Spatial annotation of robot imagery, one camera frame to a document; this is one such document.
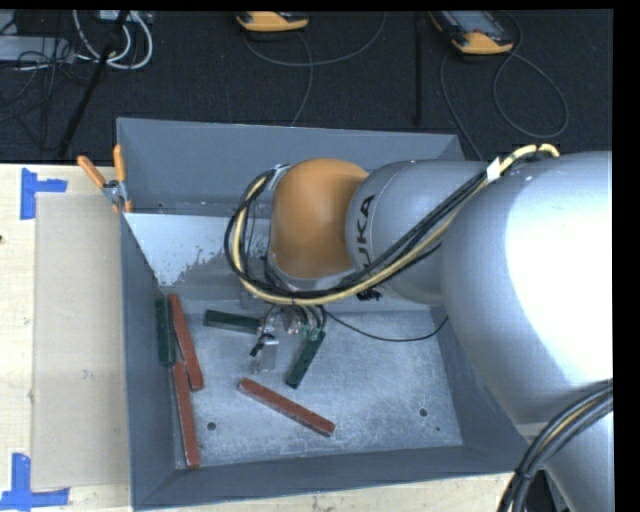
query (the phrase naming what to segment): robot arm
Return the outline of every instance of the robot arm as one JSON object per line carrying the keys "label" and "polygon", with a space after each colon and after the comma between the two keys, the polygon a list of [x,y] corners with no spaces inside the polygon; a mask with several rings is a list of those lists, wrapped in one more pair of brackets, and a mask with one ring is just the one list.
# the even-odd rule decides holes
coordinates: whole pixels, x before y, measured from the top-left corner
{"label": "robot arm", "polygon": [[[609,152],[559,156],[548,145],[488,171],[470,161],[370,173],[303,162],[275,188],[266,277],[246,265],[242,234],[274,171],[250,185],[229,224],[229,263],[272,304],[322,306],[375,290],[444,305],[479,375],[535,446],[543,426],[612,380],[611,165]],[[599,407],[545,466],[572,512],[613,510],[612,405]]]}

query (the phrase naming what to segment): cable bundle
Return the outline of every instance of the cable bundle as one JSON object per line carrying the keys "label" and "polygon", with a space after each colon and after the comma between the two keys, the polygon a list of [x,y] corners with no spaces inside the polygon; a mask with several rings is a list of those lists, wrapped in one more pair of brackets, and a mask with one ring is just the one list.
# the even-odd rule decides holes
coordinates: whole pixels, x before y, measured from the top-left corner
{"label": "cable bundle", "polygon": [[[524,146],[502,161],[496,160],[497,175],[502,175],[518,161],[539,155],[556,157],[559,153],[548,144]],[[231,269],[240,277],[243,286],[253,295],[272,304],[301,306],[319,306],[365,292],[427,257],[439,247],[440,237],[446,232],[458,211],[491,181],[487,172],[478,173],[368,267],[351,273],[339,285],[325,290],[292,291],[274,282],[260,280],[252,274],[247,264],[250,240],[247,242],[246,225],[249,210],[275,176],[276,169],[271,169],[260,174],[247,187],[240,205],[227,225],[224,239],[225,256]]]}
{"label": "cable bundle", "polygon": [[567,407],[553,418],[531,443],[509,486],[498,512],[524,512],[525,501],[535,474],[569,441],[613,411],[613,379],[598,386],[587,397]]}

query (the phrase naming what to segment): black cable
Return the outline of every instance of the black cable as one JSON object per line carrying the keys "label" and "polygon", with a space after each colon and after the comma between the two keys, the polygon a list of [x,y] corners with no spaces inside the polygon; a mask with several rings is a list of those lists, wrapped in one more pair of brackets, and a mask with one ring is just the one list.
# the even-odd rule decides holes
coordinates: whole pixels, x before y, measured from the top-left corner
{"label": "black cable", "polygon": [[384,336],[377,336],[375,334],[371,334],[368,332],[365,332],[351,324],[348,324],[347,322],[345,322],[344,320],[339,319],[337,316],[335,316],[333,313],[330,313],[329,311],[327,311],[327,309],[323,306],[320,306],[321,310],[324,312],[324,314],[326,314],[329,318],[331,318],[332,320],[334,320],[335,322],[339,323],[340,325],[346,327],[347,329],[351,329],[354,332],[357,332],[358,334],[362,334],[363,336],[366,336],[367,338],[372,338],[374,340],[380,340],[380,341],[391,341],[391,342],[396,342],[396,343],[407,343],[407,342],[412,342],[412,341],[422,341],[422,340],[426,340],[429,338],[432,338],[433,336],[435,336],[436,334],[438,334],[438,332],[440,332],[440,329],[442,329],[442,327],[444,327],[444,324],[447,323],[447,320],[449,319],[449,316],[445,316],[444,320],[440,323],[440,325],[432,332],[430,332],[429,334],[425,334],[423,336],[418,336],[415,338],[386,338]]}
{"label": "black cable", "polygon": [[339,285],[330,289],[325,289],[325,290],[293,292],[288,289],[279,288],[275,286],[274,283],[267,283],[267,282],[261,281],[260,279],[255,278],[254,276],[251,275],[249,269],[245,269],[241,271],[240,269],[236,268],[233,262],[233,259],[231,258],[230,238],[231,238],[231,231],[233,229],[235,221],[240,215],[240,212],[242,212],[242,210],[244,210],[245,208],[249,208],[251,203],[255,201],[257,197],[259,197],[259,195],[264,191],[270,177],[262,184],[261,187],[259,187],[258,190],[255,191],[255,193],[252,195],[251,198],[246,199],[249,193],[248,191],[251,190],[251,188],[253,188],[255,183],[257,183],[261,177],[267,176],[269,175],[269,173],[273,173],[273,172],[275,171],[272,170],[272,171],[267,171],[266,173],[263,173],[262,175],[258,176],[258,178],[256,178],[249,185],[249,187],[247,187],[247,192],[245,192],[243,196],[244,199],[236,209],[235,213],[232,215],[231,220],[227,225],[227,229],[225,232],[225,239],[224,239],[224,248],[225,248],[225,255],[227,257],[227,261],[229,262],[229,265],[231,266],[233,272],[236,273],[240,278],[244,279],[245,281],[249,282],[250,284],[258,288],[269,289],[272,293],[279,295],[281,297],[286,297],[286,298],[318,298],[318,297],[323,297],[330,293],[336,293],[336,292],[340,292],[340,291],[351,288],[352,286],[357,284],[361,278],[371,275],[371,272],[373,272],[382,264],[384,264],[393,254],[401,250],[405,244],[417,243],[417,241],[419,241],[419,239],[421,239],[430,229],[432,229],[438,222],[440,222],[442,218],[444,218],[456,206],[458,206],[462,201],[464,201],[467,197],[469,197],[469,195],[473,194],[477,190],[477,188],[480,186],[480,184],[483,182],[485,177],[485,172],[481,171],[476,176],[468,180],[462,187],[456,190],[456,192],[451,194],[445,201],[443,201],[440,205],[438,205],[438,207],[432,210],[427,216],[425,216],[425,218],[422,221],[416,224],[395,244],[393,244],[390,248],[388,248],[381,256],[376,258],[368,267],[363,268],[359,271],[353,272],[352,274],[350,274],[350,276],[343,279],[343,281]]}
{"label": "black cable", "polygon": [[565,408],[547,424],[531,443],[516,468],[497,512],[508,512],[514,502],[524,503],[535,472],[571,439],[589,428],[602,415],[608,414],[605,411],[609,410],[609,407],[612,410],[612,393],[613,379],[598,385],[589,395]]}
{"label": "black cable", "polygon": [[569,441],[591,427],[594,423],[604,418],[613,411],[613,398],[608,397],[593,406],[588,412],[571,422],[570,427],[563,429],[563,432],[549,441],[536,458],[531,462],[526,470],[527,478],[522,479],[522,483],[515,494],[512,512],[525,512],[525,502],[533,476],[542,469],[542,466],[556,453],[558,453]]}

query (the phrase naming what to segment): cardboard sheet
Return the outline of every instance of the cardboard sheet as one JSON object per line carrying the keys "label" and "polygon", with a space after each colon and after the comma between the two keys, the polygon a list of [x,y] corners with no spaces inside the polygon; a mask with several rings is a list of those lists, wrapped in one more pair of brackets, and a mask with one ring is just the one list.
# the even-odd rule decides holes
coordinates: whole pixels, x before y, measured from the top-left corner
{"label": "cardboard sheet", "polygon": [[126,483],[119,217],[103,195],[37,209],[32,488]]}

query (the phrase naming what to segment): black floor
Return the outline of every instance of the black floor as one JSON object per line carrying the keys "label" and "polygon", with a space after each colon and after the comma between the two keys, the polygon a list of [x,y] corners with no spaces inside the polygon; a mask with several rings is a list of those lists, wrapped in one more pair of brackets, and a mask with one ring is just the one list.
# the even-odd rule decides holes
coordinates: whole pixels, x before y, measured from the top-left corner
{"label": "black floor", "polygon": [[[100,50],[111,24],[95,12],[79,10],[78,19]],[[84,153],[110,164],[118,117],[456,133],[467,158],[482,160],[532,142],[561,153],[611,149],[613,10],[494,11],[520,44],[514,56],[478,62],[454,54],[428,19],[416,45],[414,12],[309,14],[303,32],[255,41],[231,12],[154,11],[149,63],[107,67],[68,144],[97,65],[18,71],[5,61],[0,161],[73,162]],[[122,63],[149,47],[139,26],[128,26],[137,53]],[[17,10],[16,27],[88,55],[71,11]]]}

